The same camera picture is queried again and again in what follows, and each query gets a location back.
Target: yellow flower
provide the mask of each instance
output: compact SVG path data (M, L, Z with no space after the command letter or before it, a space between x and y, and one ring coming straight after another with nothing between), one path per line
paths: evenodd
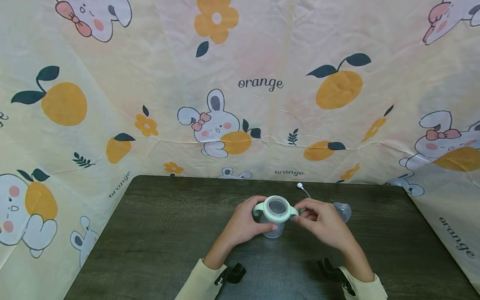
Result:
M357 164L357 165L354 166L352 169L347 170L347 171L345 172L345 174L343 174L342 176L340 176L340 179L347 180L347 179L352 178L353 175L355 174L355 172L357 172L359 169L360 169L360 164Z
M183 172L183 168L177 166L177 164L174 163L173 161L171 161L167 164L163 164L163 166L165 167L165 172L167 172L167 173L175 173L175 174L179 175Z
M222 44L228 38L228 30L237 26L239 13L230 6L230 0L197 0L201 14L193 22L199 36L210 36L216 44Z
M142 114L136 115L137 121L135 121L135 127L142 131L142 134L146 137L150 135L158 135L156 129L156 122Z
M382 127L385 124L385 122L387 122L387 118L379 118L377 121L373 122L372 126L370 127L370 129L368 129L367 133L365 134L365 137L361 142L363 143L369 138L376 135L380 127Z

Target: orange fruit illustration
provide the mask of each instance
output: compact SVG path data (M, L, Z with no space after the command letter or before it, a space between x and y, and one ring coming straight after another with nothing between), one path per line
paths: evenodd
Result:
M76 84L61 82L49 89L43 97L42 109L53 122L63 126L75 126L87 115L87 99Z
M229 132L222 136L220 141L225 143L223 150L230 155L241 154L247 151L252 144L250 135L243 131Z
M120 133L108 140L106 153L111 164L118 163L130 152L132 149L130 141L135 141L135 139L126 133Z
M463 147L441 156L433 163L453 171L475 171L480 168L480 151L472 147Z
M307 75L317 78L327 77L317 91L316 103L323 109L341 108L352 102L360 94L363 80L353 71L340 71L343 62L352 66L364 66L371 62L370 58L363 53L356 53L343 59L337 68L332 65L323 65Z
M30 215L41 215L44 221L55 219L58 213L57 201L48 187L41 183L50 176L40 169L35 169L31 175L23 170L17 171L30 182L25 193L27 212Z
M303 157L308 160L319 161L329 158L336 150L344 149L345 146L340 142L321 141L305 149Z
M341 108L352 102L361 92L363 80L353 71L338 71L325 79L315 97L323 109Z
M36 84L41 91L21 91L15 94L12 103L34 104L40 100L45 115L62 126L80 124L87 114L87 100L82 90L71 82L61 82L51 87L48 92L40 81L55 80L60 73L57 66L48 66L40 70Z
M25 206L30 215L41 215L44 221L57 216L58 207L52 192L43 183L32 182L25 194Z
M252 145L252 137L259 139L262 132L260 128L249 129L249 124L245 119L243 120L242 129L243 131L229 132L220 139L225 144L223 150L228 154L238 155L247 151Z

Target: baby bottle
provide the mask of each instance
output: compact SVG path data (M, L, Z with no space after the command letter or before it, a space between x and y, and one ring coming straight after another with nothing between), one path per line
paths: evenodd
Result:
M281 236L285 222L291 216L299 215L298 211L290 206L285 198L280 196L270 196L264 202L257 204L253 208L253 215L258 216L260 211L263 211L260 223L272 223L278 226L277 230L264 233L270 239Z

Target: cream printed fabric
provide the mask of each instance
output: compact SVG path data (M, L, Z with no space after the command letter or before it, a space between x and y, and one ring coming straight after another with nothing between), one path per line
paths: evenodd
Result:
M62 299L141 174L401 186L480 291L479 11L5 1L3 297Z

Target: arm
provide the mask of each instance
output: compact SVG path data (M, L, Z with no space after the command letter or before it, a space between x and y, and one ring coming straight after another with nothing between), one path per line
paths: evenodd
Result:
M354 298L344 288L345 299L384 300L387 298L382 283L370 268L365 253L331 203L305 199L295 205L295 208L305 209L300 216L294 217L296 223L342 253L346 267L340 267L340 270L356 293Z
M256 235L278 229L273 224L258 224L252 217L253 207L265 199L264 196L253 196L237 206L225 229L205 258L197 262L175 300L214 300L222 287L222 284L215 285L215 281L226 269L224 262L232 249Z

